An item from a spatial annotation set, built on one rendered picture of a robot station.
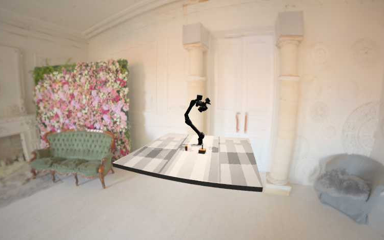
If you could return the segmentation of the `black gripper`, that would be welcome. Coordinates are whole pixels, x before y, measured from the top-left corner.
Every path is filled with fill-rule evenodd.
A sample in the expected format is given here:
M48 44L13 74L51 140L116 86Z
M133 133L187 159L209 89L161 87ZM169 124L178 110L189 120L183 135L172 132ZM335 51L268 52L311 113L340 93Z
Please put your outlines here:
M200 107L198 108L199 112L202 112L203 110L208 109L208 108L205 107L205 105L206 105L207 103L210 104L210 99L207 97L205 100L206 100L205 103L202 102L202 101L200 101L200 102L198 103L198 105L200 106Z

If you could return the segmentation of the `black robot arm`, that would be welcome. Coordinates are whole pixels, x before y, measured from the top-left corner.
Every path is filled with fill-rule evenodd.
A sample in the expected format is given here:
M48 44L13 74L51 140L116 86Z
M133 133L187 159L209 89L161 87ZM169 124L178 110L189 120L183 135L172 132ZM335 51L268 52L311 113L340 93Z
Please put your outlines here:
M202 145L202 143L203 143L203 139L204 139L204 137L205 137L205 135L203 134L203 132L200 132L193 124L192 124L192 122L191 122L191 120L189 119L189 116L188 116L188 114L189 114L189 112L190 112L190 110L192 109L192 107L196 104L196 107L198 107L199 105L198 105L198 103L200 102L200 100L202 100L202 95L197 95L197 98L196 99L193 99L193 100L191 100L191 102L190 102L190 106L189 106L189 108L187 109L187 111L185 112L185 114L184 114L184 116L185 116L185 123L187 124L187 125L189 125L197 134L198 134L198 136L199 136L199 138L198 138L198 145Z

